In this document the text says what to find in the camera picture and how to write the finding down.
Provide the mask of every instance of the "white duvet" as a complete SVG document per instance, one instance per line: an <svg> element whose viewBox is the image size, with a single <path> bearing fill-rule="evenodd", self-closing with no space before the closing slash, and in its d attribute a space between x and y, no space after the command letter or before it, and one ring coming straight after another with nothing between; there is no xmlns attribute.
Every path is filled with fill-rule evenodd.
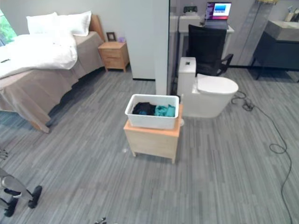
<svg viewBox="0 0 299 224"><path fill-rule="evenodd" d="M69 70L77 58L71 33L21 35L0 47L0 79L31 69Z"/></svg>

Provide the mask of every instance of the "toilet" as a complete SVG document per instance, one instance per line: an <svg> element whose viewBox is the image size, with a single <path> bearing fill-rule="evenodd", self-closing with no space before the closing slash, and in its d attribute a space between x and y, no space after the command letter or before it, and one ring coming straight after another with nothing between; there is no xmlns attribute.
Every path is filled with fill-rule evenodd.
<svg viewBox="0 0 299 224"><path fill-rule="evenodd" d="M237 83L225 77L196 73L195 57L182 57L178 69L178 95L184 105L183 116L217 117L238 91Z"/></svg>

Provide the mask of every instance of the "wooden stool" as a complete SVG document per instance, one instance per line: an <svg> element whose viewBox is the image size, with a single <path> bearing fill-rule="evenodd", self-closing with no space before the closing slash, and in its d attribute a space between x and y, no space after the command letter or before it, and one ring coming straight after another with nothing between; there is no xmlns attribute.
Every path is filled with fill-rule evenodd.
<svg viewBox="0 0 299 224"><path fill-rule="evenodd" d="M183 105L180 105L178 118L172 130L132 127L128 120L123 129L125 130L133 156L136 156L136 153L156 155L170 158L174 164L177 155L182 112Z"/></svg>

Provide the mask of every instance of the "small purple object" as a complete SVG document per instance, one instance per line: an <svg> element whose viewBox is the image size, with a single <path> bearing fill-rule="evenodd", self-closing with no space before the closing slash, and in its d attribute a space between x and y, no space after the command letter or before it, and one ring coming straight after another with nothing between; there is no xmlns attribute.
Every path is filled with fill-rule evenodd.
<svg viewBox="0 0 299 224"><path fill-rule="evenodd" d="M124 37L119 37L118 42L124 43L124 42L126 42L126 39Z"/></svg>

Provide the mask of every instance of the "toilet lid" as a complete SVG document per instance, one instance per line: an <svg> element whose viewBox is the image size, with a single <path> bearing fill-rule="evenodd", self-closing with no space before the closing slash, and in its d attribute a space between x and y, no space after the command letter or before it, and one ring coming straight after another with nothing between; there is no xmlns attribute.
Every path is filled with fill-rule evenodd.
<svg viewBox="0 0 299 224"><path fill-rule="evenodd" d="M199 91L219 94L232 94L239 89L237 83L233 80L202 74L197 74L197 88Z"/></svg>

